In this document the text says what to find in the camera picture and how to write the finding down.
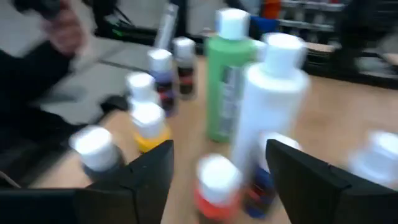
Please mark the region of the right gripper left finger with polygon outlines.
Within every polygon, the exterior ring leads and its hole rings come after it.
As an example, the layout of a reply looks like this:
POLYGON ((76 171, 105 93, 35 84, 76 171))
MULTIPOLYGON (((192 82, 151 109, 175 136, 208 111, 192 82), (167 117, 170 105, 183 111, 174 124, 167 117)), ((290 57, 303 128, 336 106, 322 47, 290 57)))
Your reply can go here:
POLYGON ((166 140, 85 188, 0 190, 0 224, 160 224, 173 174, 166 140))

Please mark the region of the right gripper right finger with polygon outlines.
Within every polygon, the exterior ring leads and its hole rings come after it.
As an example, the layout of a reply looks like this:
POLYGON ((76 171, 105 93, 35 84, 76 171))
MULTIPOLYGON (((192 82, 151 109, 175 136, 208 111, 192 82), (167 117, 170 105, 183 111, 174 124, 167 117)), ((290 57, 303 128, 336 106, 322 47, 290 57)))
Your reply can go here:
POLYGON ((275 139, 266 159, 291 224, 398 224, 398 191, 275 139))

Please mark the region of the small blue paint bottle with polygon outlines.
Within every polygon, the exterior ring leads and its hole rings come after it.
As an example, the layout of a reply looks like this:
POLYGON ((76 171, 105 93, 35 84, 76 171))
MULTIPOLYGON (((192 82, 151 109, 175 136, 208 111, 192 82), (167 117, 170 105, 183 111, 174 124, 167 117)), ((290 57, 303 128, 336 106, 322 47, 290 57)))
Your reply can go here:
POLYGON ((264 219, 276 196, 276 191, 266 160, 267 140, 275 139, 292 148, 302 150, 300 144, 283 134, 262 133, 257 141, 254 154, 254 167, 250 185, 244 196, 244 210, 252 218, 264 219))

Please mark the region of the Lamp Black paint bottle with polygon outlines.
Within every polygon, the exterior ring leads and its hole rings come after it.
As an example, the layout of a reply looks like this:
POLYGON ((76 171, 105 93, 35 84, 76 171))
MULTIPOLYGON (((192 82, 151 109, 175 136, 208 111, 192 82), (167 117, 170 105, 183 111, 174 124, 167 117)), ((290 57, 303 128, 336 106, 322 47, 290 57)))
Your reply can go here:
POLYGON ((70 136, 68 144, 78 153, 81 167, 92 182, 115 173, 126 164, 113 135, 101 126, 84 127, 70 136))

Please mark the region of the small yellow paint bottle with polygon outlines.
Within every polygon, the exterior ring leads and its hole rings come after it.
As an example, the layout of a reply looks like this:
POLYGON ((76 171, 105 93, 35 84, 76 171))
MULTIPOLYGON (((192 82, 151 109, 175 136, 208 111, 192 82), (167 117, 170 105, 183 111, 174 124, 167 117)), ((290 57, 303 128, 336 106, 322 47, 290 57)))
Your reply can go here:
POLYGON ((155 103, 138 105, 130 112, 134 125, 133 138, 141 154, 171 139, 171 130, 165 121, 165 111, 155 103))

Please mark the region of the small orange paint bottle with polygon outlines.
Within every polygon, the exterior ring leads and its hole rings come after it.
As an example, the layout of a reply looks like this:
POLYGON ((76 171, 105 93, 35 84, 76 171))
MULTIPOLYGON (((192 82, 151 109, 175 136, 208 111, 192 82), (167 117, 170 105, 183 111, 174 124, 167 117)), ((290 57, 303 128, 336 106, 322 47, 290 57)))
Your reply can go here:
POLYGON ((207 154, 198 161, 196 175, 196 224, 232 224, 241 199, 240 170, 221 154, 207 154))

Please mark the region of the small dark paint bottle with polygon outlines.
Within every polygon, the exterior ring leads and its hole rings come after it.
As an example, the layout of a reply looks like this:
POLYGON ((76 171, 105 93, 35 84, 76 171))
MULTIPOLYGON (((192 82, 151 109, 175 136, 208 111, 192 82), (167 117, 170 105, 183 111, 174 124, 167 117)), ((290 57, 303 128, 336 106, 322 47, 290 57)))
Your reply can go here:
POLYGON ((398 191, 398 134, 375 130, 349 161, 348 170, 358 177, 398 191))

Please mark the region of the small white paint bottle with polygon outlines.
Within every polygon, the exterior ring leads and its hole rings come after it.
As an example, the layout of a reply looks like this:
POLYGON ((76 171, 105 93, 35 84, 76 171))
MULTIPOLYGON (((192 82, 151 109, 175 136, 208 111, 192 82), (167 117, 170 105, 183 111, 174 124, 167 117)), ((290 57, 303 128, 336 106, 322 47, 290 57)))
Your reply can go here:
POLYGON ((126 86, 129 92, 127 102, 130 109, 141 104, 155 103, 161 105, 160 96, 155 89, 155 78, 145 72, 131 72, 126 76, 126 86))

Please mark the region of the small purple paint bottle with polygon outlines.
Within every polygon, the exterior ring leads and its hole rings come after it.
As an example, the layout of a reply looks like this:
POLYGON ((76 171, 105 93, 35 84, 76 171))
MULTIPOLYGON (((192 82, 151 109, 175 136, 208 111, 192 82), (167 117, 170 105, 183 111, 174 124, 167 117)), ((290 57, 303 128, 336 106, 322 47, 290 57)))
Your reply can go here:
POLYGON ((165 49, 152 49, 148 51, 147 56, 149 74, 155 79, 155 88, 160 97, 161 107, 167 117, 172 116, 176 108, 173 55, 165 49))

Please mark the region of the large white paint bottle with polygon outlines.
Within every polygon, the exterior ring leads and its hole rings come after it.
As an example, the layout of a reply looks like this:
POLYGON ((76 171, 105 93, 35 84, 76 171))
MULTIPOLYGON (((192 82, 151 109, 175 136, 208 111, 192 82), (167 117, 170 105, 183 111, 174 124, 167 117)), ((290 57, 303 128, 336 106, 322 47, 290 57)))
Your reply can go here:
POLYGON ((231 161, 248 175, 262 132, 288 134, 310 86, 302 70, 307 45, 300 37, 269 33, 262 60, 245 66, 231 161))

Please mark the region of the large green paint bottle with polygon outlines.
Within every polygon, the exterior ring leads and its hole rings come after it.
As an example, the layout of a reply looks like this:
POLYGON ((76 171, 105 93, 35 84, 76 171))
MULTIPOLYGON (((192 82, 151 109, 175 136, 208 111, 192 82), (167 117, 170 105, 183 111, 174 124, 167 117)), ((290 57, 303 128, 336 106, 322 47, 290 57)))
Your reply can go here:
POLYGON ((248 36, 250 18, 244 10, 222 8, 216 12, 216 34, 206 40, 206 133, 213 141, 229 141, 242 71, 256 58, 257 47, 248 36))

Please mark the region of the small grey-brown paint bottle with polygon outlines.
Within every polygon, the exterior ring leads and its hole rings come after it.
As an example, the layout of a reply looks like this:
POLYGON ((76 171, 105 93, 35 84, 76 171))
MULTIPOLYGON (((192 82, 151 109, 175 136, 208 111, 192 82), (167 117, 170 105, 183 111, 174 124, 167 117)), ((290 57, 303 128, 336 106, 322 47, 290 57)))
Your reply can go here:
POLYGON ((177 66, 179 93, 182 99, 193 98, 196 93, 196 43, 187 37, 173 40, 174 58, 177 66))

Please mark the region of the person's hand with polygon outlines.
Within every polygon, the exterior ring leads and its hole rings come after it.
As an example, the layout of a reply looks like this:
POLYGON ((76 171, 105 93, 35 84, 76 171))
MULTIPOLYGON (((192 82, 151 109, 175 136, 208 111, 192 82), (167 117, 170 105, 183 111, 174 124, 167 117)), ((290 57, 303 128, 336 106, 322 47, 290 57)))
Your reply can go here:
POLYGON ((60 12, 42 27, 53 47, 66 56, 75 55, 85 43, 85 32, 70 0, 60 0, 60 12))

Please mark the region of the silver metal bracket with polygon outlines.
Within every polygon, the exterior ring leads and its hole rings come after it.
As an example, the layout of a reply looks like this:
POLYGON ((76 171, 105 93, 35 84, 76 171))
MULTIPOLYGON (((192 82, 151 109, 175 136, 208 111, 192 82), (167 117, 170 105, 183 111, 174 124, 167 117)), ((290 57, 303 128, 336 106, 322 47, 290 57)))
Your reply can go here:
POLYGON ((179 7, 171 2, 165 5, 164 13, 160 20, 159 28, 154 41, 154 47, 157 49, 168 50, 170 43, 175 35, 175 28, 178 19, 179 7))

